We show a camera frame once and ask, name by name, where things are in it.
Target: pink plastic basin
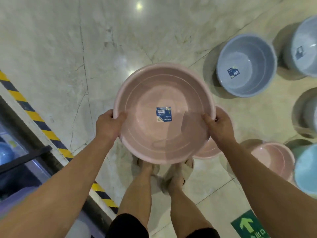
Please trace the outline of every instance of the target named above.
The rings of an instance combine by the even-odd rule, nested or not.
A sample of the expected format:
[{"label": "pink plastic basin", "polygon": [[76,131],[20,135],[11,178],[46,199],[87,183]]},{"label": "pink plastic basin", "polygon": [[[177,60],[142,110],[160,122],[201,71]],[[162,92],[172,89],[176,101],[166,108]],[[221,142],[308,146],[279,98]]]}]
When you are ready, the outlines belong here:
[{"label": "pink plastic basin", "polygon": [[[158,122],[156,109],[171,107],[171,121]],[[204,81],[178,64],[143,67],[122,84],[113,117],[128,113],[120,139],[142,160],[178,163],[197,153],[209,135],[201,113],[216,117],[214,101]]]},{"label": "pink plastic basin", "polygon": [[270,170],[282,176],[285,169],[285,161],[290,160],[293,153],[289,148],[280,143],[264,143],[253,149],[251,152],[262,164]]},{"label": "pink plastic basin", "polygon": [[[231,124],[233,124],[232,119],[230,118],[229,114],[224,110],[224,108],[216,104],[216,112],[218,108],[223,110],[227,114],[231,121]],[[202,160],[211,159],[215,158],[220,153],[222,153],[221,150],[218,148],[215,141],[210,137],[205,146],[197,154],[195,154],[193,158]]]}]

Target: blue label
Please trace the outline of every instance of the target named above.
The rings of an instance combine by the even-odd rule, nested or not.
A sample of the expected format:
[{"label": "blue label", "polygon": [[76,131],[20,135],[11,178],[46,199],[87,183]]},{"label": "blue label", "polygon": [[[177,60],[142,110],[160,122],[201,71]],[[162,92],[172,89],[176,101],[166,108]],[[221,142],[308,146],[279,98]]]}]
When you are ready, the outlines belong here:
[{"label": "blue label", "polygon": [[171,107],[156,108],[156,121],[157,122],[171,122],[172,121]]},{"label": "blue label", "polygon": [[295,54],[296,59],[299,60],[299,59],[302,58],[304,55],[305,55],[305,54],[304,54],[304,48],[303,48],[303,46],[298,47],[297,50],[296,50],[296,54]]},{"label": "blue label", "polygon": [[239,70],[237,67],[232,67],[228,69],[228,73],[231,78],[234,78],[235,76],[238,76],[240,74]]}]

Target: forearm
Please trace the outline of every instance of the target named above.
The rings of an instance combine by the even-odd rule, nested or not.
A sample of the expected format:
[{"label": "forearm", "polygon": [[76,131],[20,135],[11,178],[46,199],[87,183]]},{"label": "forearm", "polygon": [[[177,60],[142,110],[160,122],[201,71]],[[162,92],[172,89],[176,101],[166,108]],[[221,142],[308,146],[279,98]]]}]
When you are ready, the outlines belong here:
[{"label": "forearm", "polygon": [[269,170],[238,143],[219,147],[272,238],[316,236],[317,200]]},{"label": "forearm", "polygon": [[112,145],[112,141],[94,139],[2,220],[0,234],[3,237],[65,237]]}]

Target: arrow sign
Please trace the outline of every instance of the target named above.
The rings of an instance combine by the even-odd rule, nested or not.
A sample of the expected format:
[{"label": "arrow sign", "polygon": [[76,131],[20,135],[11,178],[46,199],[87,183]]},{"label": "arrow sign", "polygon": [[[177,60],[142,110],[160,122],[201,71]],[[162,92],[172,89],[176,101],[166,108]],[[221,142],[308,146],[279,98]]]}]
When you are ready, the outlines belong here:
[{"label": "arrow sign", "polygon": [[240,228],[243,230],[243,227],[245,227],[249,233],[252,233],[254,229],[251,227],[249,222],[253,223],[253,220],[248,218],[242,218],[240,222]]}]

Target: leg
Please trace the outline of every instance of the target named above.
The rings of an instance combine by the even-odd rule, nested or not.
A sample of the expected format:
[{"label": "leg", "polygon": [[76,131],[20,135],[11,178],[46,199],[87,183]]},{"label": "leg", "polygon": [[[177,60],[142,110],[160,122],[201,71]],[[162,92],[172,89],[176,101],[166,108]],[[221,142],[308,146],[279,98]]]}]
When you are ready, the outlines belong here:
[{"label": "leg", "polygon": [[[192,167],[192,159],[186,164]],[[175,175],[168,186],[168,192],[172,199],[171,219],[178,238],[185,238],[196,230],[213,228],[203,214],[183,192],[184,179],[181,174],[180,164],[175,164]]]},{"label": "leg", "polygon": [[142,161],[141,172],[126,190],[118,210],[118,215],[130,214],[145,228],[147,228],[152,205],[150,182],[152,171],[153,165]]}]

